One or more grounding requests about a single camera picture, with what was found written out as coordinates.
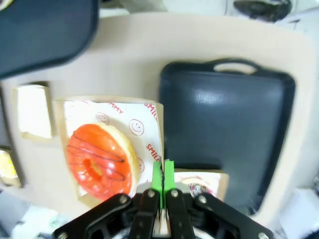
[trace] black tray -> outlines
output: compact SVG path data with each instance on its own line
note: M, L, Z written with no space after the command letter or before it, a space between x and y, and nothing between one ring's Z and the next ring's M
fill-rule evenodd
M256 72L216 72L223 63ZM253 214L276 168L294 94L291 76L246 60L170 63L160 82L165 158L176 168L222 169L229 174L225 202Z
M97 0L14 0L0 11L0 80L63 64L92 40Z

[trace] smiley face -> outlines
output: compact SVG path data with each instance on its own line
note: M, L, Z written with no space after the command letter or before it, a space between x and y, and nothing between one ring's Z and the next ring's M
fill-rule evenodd
M109 117L106 114L102 113L102 112L98 112L96 114L96 118L98 119L99 122L104 122L106 124L109 124L109 122L110 122Z
M142 173L145 169L145 164L143 160L141 160L140 158L139 158L139 164L140 164L140 173Z
M137 119L133 119L129 123L130 130L133 134L140 136L144 133L144 125Z

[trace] screw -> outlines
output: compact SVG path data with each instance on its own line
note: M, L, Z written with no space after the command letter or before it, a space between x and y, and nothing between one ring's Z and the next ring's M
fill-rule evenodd
M58 239L67 239L68 237L68 234L67 233L61 233L59 236L58 236Z
M201 202L201 203L207 203L207 199L203 196L203 195L200 195L198 197L198 200Z
M170 194L171 194L174 198L176 198L176 197L178 196L178 191L172 190L172 191L170 192Z
M154 197L154 195L155 195L155 192L154 192L152 189L149 190L148 196L149 196L150 198L152 198L152 197Z
M120 203L125 203L126 201L128 200L128 197L127 196L125 196L125 195L122 195L121 197L120 197Z
M259 237L259 239L269 239L269 237L264 233L259 233L258 237Z

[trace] donut bun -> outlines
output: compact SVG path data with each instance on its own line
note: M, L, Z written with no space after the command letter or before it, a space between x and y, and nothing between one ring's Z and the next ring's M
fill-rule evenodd
M130 140L114 126L79 127L69 139L67 159L77 182L98 199L136 190L139 159Z

